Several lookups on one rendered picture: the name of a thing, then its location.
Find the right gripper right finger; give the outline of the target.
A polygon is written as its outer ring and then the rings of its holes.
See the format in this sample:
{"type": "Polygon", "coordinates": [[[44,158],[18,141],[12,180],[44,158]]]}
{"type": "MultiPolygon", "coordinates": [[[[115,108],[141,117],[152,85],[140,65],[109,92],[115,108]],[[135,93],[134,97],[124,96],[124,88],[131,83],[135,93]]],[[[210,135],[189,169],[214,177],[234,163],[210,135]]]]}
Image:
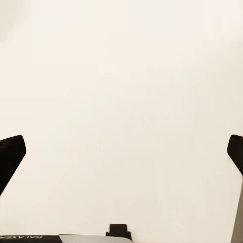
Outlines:
{"type": "Polygon", "coordinates": [[[228,142],[227,153],[243,174],[243,137],[231,135],[228,142]]]}

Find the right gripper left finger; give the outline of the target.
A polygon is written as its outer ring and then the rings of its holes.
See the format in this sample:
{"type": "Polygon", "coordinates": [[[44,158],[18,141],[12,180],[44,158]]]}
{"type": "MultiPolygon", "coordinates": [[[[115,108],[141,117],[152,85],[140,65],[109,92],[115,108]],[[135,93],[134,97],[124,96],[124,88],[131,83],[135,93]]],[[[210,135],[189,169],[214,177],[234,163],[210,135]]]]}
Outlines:
{"type": "Polygon", "coordinates": [[[26,155],[22,135],[0,140],[0,195],[26,155]]]}

